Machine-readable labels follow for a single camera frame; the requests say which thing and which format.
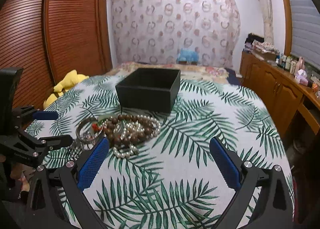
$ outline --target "wardrobe door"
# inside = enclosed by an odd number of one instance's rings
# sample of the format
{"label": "wardrobe door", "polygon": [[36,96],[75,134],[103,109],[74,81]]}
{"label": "wardrobe door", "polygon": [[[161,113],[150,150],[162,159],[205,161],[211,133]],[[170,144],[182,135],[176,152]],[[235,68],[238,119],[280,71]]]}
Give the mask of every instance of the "wardrobe door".
{"label": "wardrobe door", "polygon": [[0,69],[23,67],[13,107],[42,108],[53,87],[42,36],[43,0],[6,0],[0,10]]}
{"label": "wardrobe door", "polygon": [[44,32],[56,82],[71,70],[104,74],[98,0],[45,0]]}

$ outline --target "metal bangle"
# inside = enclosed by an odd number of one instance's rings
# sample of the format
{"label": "metal bangle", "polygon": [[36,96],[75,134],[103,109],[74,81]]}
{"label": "metal bangle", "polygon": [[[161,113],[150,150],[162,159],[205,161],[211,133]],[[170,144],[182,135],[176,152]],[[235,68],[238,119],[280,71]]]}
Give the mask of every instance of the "metal bangle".
{"label": "metal bangle", "polygon": [[103,136],[102,130],[103,129],[101,129],[92,139],[81,138],[81,136],[80,136],[81,129],[84,127],[84,125],[88,124],[89,122],[98,122],[98,119],[91,117],[91,118],[87,118],[87,119],[82,120],[76,128],[76,137],[80,142],[82,142],[84,144],[95,144],[100,140],[100,138],[102,138],[102,136]]}

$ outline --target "metal screw cap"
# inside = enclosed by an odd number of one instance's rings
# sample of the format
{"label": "metal screw cap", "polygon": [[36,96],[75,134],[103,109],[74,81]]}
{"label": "metal screw cap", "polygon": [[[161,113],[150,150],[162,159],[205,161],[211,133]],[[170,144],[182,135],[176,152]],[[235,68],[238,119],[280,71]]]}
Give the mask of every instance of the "metal screw cap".
{"label": "metal screw cap", "polygon": [[244,162],[244,166],[247,168],[251,168],[252,167],[252,163],[250,161],[245,161]]}
{"label": "metal screw cap", "polygon": [[39,172],[42,171],[43,169],[44,169],[43,165],[40,165],[40,166],[37,167],[37,171],[39,171]]}
{"label": "metal screw cap", "polygon": [[274,168],[278,172],[280,172],[282,170],[282,168],[279,165],[275,165]]}
{"label": "metal screw cap", "polygon": [[75,164],[75,163],[74,163],[72,160],[70,160],[70,161],[68,161],[68,162],[66,163],[66,166],[67,166],[67,167],[73,167],[74,164]]}

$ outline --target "wooden window frame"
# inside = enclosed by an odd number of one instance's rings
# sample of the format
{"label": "wooden window frame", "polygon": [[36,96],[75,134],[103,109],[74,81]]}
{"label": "wooden window frame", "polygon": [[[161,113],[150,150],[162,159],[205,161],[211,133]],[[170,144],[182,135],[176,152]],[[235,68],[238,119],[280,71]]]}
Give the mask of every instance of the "wooden window frame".
{"label": "wooden window frame", "polygon": [[285,14],[285,46],[284,54],[290,55],[292,47],[292,16],[290,0],[283,0]]}

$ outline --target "yellow plush toy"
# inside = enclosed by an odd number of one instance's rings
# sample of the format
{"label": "yellow plush toy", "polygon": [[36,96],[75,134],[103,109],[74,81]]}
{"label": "yellow plush toy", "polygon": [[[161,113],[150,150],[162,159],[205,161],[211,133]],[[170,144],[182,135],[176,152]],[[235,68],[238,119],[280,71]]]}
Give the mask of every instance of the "yellow plush toy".
{"label": "yellow plush toy", "polygon": [[85,79],[88,79],[89,76],[83,74],[77,74],[76,70],[72,70],[67,73],[61,82],[59,82],[55,87],[53,87],[53,94],[44,101],[43,109],[46,109],[50,104],[52,104],[56,99],[62,96],[65,92],[73,88],[76,84],[82,82]]}

